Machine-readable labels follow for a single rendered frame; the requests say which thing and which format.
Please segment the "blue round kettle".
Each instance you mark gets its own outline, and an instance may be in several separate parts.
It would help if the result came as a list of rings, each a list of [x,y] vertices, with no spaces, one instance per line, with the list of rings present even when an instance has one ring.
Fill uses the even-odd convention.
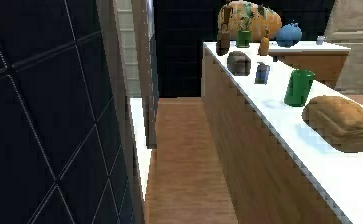
[[[290,48],[297,44],[302,38],[302,31],[297,23],[284,25],[276,35],[277,45]]]

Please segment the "beige cupboard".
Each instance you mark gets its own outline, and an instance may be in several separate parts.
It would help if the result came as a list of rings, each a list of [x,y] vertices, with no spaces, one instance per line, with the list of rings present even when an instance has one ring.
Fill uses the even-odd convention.
[[[363,0],[335,0],[325,36],[328,42],[350,48],[336,89],[363,94]]]

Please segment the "wooden cabinet with white top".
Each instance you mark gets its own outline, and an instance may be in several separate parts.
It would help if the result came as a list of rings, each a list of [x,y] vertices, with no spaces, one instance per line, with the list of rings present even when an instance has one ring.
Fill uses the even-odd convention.
[[[276,41],[269,45],[269,55],[295,68],[312,71],[317,81],[334,89],[350,48],[333,43],[299,41],[292,47],[281,47]]]

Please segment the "brown bread loaf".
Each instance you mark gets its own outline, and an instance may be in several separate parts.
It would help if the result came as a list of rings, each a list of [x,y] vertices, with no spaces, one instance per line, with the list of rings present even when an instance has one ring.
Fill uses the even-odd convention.
[[[303,109],[302,119],[336,150],[363,152],[363,108],[354,101],[339,96],[314,97]]]

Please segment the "large orange round object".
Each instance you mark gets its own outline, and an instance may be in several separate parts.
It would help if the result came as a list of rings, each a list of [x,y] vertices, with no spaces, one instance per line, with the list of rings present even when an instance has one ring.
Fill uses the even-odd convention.
[[[279,14],[269,7],[237,0],[221,7],[217,16],[218,28],[221,28],[224,22],[224,10],[228,7],[230,7],[228,30],[231,40],[237,39],[237,32],[240,30],[250,31],[252,42],[259,42],[265,31],[268,31],[268,37],[273,39],[282,27]]]

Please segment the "dark brown bottle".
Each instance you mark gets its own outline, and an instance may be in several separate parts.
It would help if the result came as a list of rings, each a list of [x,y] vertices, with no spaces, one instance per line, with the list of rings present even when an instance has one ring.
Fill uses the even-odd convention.
[[[216,43],[216,53],[219,56],[225,55],[230,48],[229,21],[232,11],[233,8],[229,4],[224,5],[222,7],[223,20],[218,31],[217,43]]]

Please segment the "wooden counter with white top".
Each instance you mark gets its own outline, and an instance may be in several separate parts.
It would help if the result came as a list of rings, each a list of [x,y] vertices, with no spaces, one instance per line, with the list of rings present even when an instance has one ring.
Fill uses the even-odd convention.
[[[202,99],[239,224],[363,224],[363,152],[343,153],[285,104],[291,67],[265,63],[266,83],[235,76],[203,45]]]

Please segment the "green potted house plant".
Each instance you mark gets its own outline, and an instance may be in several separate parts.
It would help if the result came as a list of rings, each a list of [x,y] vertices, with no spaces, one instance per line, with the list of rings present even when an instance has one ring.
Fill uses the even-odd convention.
[[[238,48],[249,48],[252,36],[251,24],[256,18],[256,13],[253,11],[252,4],[243,4],[241,8],[236,11],[237,22],[237,36],[236,46]]]

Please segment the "small blue bottle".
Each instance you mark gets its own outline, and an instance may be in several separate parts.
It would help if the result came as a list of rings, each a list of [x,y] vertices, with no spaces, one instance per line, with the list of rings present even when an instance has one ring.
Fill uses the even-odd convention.
[[[268,75],[270,71],[270,66],[263,62],[259,62],[256,71],[255,83],[256,84],[266,84],[268,81]]]

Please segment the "green cylindrical canister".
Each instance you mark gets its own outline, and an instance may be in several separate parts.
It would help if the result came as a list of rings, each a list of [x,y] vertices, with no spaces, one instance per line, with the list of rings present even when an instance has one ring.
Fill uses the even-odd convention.
[[[315,74],[305,69],[296,69],[291,73],[284,103],[292,107],[305,105],[312,87]]]

